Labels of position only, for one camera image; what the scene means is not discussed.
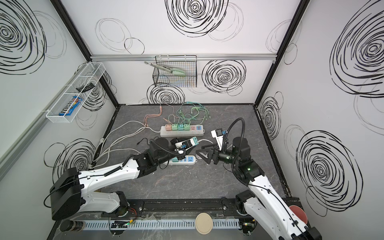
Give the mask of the white blue power strip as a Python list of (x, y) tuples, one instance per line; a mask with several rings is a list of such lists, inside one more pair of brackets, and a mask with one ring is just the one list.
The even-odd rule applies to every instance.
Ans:
[(184, 159), (179, 160), (177, 157), (170, 160), (169, 165), (194, 165), (197, 163), (196, 157), (186, 155)]

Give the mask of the dark teal charger plug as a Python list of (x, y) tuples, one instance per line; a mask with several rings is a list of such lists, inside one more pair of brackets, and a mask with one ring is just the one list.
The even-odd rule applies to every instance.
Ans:
[(196, 146), (199, 144), (197, 137), (192, 137), (191, 139), (189, 139), (189, 142), (192, 146)]

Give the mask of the white multicolour power strip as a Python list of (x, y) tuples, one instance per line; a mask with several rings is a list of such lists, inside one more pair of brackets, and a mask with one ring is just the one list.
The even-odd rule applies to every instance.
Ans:
[(191, 129), (189, 131), (166, 131), (165, 126), (161, 127), (160, 135), (163, 138), (170, 137), (201, 137), (204, 135), (205, 130), (203, 125), (190, 125)]

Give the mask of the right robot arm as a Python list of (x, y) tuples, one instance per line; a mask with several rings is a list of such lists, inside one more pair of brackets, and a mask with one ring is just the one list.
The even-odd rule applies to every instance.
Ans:
[(252, 159), (247, 139), (236, 137), (232, 149), (226, 146), (226, 132), (211, 132), (217, 143), (198, 150), (206, 162), (233, 164), (232, 172), (246, 183), (248, 190), (236, 196), (237, 211), (253, 217), (274, 240), (320, 240), (322, 235), (309, 227), (276, 193), (261, 167)]

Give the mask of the light green charger plug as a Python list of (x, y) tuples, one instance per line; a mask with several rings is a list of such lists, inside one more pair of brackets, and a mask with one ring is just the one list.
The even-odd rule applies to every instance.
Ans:
[(177, 131), (178, 130), (178, 125), (177, 124), (172, 124), (171, 128), (172, 128), (172, 131)]

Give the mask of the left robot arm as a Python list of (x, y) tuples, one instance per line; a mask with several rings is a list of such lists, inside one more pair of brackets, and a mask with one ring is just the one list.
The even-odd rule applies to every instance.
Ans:
[(67, 219), (80, 212), (104, 212), (124, 215), (129, 207), (121, 191), (100, 193), (107, 186), (149, 175), (173, 158), (186, 159), (198, 145), (197, 137), (151, 139), (147, 150), (128, 156), (122, 163), (90, 171), (70, 168), (59, 177), (50, 189), (52, 220)]

